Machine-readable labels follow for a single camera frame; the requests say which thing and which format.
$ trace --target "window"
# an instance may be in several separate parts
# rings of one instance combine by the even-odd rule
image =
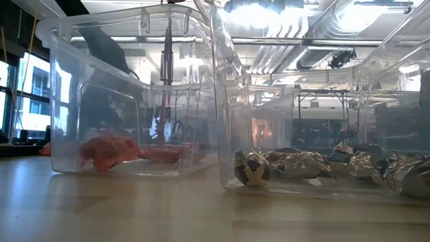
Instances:
[[[50,97],[50,65],[31,55],[26,67],[27,59],[26,53],[19,62],[17,89],[23,91],[23,98],[21,100],[18,92],[16,104],[21,105],[18,116],[15,115],[17,120],[14,136],[25,129],[28,130],[28,138],[40,139],[45,137],[46,126],[50,125],[50,104],[46,99]]]
[[[0,91],[0,130],[3,130],[3,121],[5,117],[5,102],[6,102],[6,93]]]
[[[31,114],[41,114],[41,115],[49,115],[50,106],[47,103],[30,100],[30,113]]]
[[[24,58],[19,61],[19,75],[18,75],[18,87],[19,91],[39,95],[42,97],[50,96],[50,82],[49,82],[49,71],[50,65],[47,61],[30,56],[27,67],[26,75],[26,63],[28,54],[26,53]]]
[[[9,65],[0,61],[0,86],[7,87]]]

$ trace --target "wooden table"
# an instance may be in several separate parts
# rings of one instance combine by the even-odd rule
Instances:
[[[0,161],[0,241],[430,241],[430,207],[225,192],[182,180],[70,175]]]

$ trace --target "clear plastic bin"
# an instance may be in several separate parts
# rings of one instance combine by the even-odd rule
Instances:
[[[209,35],[180,5],[40,22],[53,170],[175,177],[216,163]]]
[[[429,16],[427,5],[428,2],[423,3],[400,25],[400,28],[404,28],[405,35],[410,33],[406,31],[407,28],[414,30],[414,26],[409,24],[417,24],[412,19],[418,15]],[[416,120],[416,109],[406,113],[404,112],[406,109],[403,109],[403,106],[412,107],[417,104],[417,92],[395,93],[364,89],[363,87],[372,86],[369,83],[374,79],[366,73],[372,72],[368,67],[377,63],[378,59],[374,60],[373,56],[370,56],[370,62],[366,61],[357,68],[344,71],[250,76],[241,69],[233,46],[228,49],[217,48],[222,43],[217,43],[216,40],[229,39],[229,37],[219,27],[222,26],[222,19],[216,7],[204,3],[197,6],[203,9],[202,12],[206,11],[208,14],[213,35],[217,36],[212,44],[215,50],[214,61],[216,61],[214,81],[220,178],[224,188],[237,192],[264,194],[275,192],[317,198],[384,202],[428,201],[430,158],[425,156],[427,153],[425,151],[430,150],[429,143],[423,143],[416,149],[413,148],[416,143],[407,143],[407,141],[403,144],[391,143],[392,136],[397,135],[394,134],[396,131],[399,136],[406,136],[410,141],[426,134],[426,130],[420,128],[418,130],[415,128],[416,132],[413,132],[414,122],[417,122],[412,121]],[[385,49],[381,47],[376,51],[383,54]],[[347,79],[345,86],[340,87],[344,89],[344,93],[340,93],[342,90],[299,90],[286,87],[286,85],[298,83],[297,80],[301,78],[307,80],[308,77],[314,80],[313,82],[321,83],[329,82],[329,79],[334,77],[337,78],[338,84],[342,84],[342,75]],[[274,85],[277,79],[281,81],[278,82],[279,85]],[[267,83],[272,86],[261,86]],[[355,119],[354,127],[350,129],[349,125],[344,125],[342,130],[347,130],[348,133],[354,131],[358,137],[333,143],[329,149],[292,147],[293,142],[288,139],[294,136],[294,128],[287,127],[287,124],[297,119],[291,112],[296,96],[299,95],[298,103],[300,103],[302,99],[311,95],[321,99],[328,98],[327,91],[332,91],[332,97],[338,97],[339,101],[346,105],[346,110],[355,110],[355,118],[351,119],[351,116],[347,119],[343,118],[346,124]],[[384,110],[391,106],[398,110],[395,112],[391,112],[394,109]],[[319,115],[327,117],[332,113],[332,110],[327,110]],[[378,116],[383,118],[383,121],[376,121],[376,126],[373,128],[380,135],[372,141],[368,133],[363,135],[366,130],[363,127],[371,126],[374,120],[378,120]],[[279,125],[282,122],[278,120],[283,120],[286,125]]]

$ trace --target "exposed pipe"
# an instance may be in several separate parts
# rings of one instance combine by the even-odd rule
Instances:
[[[348,26],[342,26],[345,24],[353,24],[354,21],[360,22],[362,19],[345,19],[350,17],[353,13],[345,13],[351,7],[354,6],[356,0],[338,0],[332,3],[330,7],[325,11],[324,15],[315,21],[315,24],[310,27],[308,36],[309,38],[354,38],[360,32],[368,27],[367,24],[360,25],[356,28],[348,28]],[[332,51],[330,50],[310,50],[306,47],[295,47],[291,51],[288,58],[285,59],[284,63],[280,65],[276,72],[284,72],[287,69],[311,69],[315,67],[321,60],[326,58]]]
[[[407,54],[405,56],[400,56],[397,54],[394,56],[395,58],[388,58],[387,53],[391,52],[396,54],[396,48],[402,47],[402,43],[404,39],[410,37],[410,34],[416,30],[422,24],[428,24],[430,20],[429,16],[430,12],[430,1],[424,1],[420,6],[416,8],[409,16],[395,29],[393,32],[387,36],[387,38],[381,43],[377,49],[375,49],[366,59],[364,59],[359,68],[356,69],[357,73],[354,75],[357,76],[357,80],[361,85],[372,84],[378,77],[381,77],[387,70],[392,69],[395,65],[399,63],[399,60],[402,61],[411,53],[414,53],[420,50],[426,42],[423,40],[427,40],[428,33],[422,33],[421,39],[417,39],[417,44],[412,48],[408,49]]]
[[[159,36],[111,36],[112,40],[122,44],[164,44],[165,38]],[[203,43],[203,39],[195,36],[172,37],[176,43]],[[84,43],[83,37],[72,37],[71,42]],[[378,47],[383,40],[354,40],[354,39],[321,39],[321,38],[265,38],[265,37],[232,37],[234,45],[265,45],[265,46],[309,46],[310,50],[350,50],[351,47]],[[402,46],[415,46],[419,41],[402,41]]]

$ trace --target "fluorescent light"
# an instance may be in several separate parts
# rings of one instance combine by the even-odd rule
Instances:
[[[146,37],[145,39],[149,42],[164,42],[165,37]]]
[[[112,36],[111,38],[112,38],[112,40],[115,40],[116,42],[132,42],[132,41],[137,42],[137,38],[136,37]],[[72,42],[81,42],[81,41],[85,41],[84,37],[72,37]]]
[[[230,13],[227,13],[223,9],[219,9],[218,13],[225,22],[240,26],[265,28],[272,23],[281,22],[279,14],[260,6],[258,3],[242,5]]]

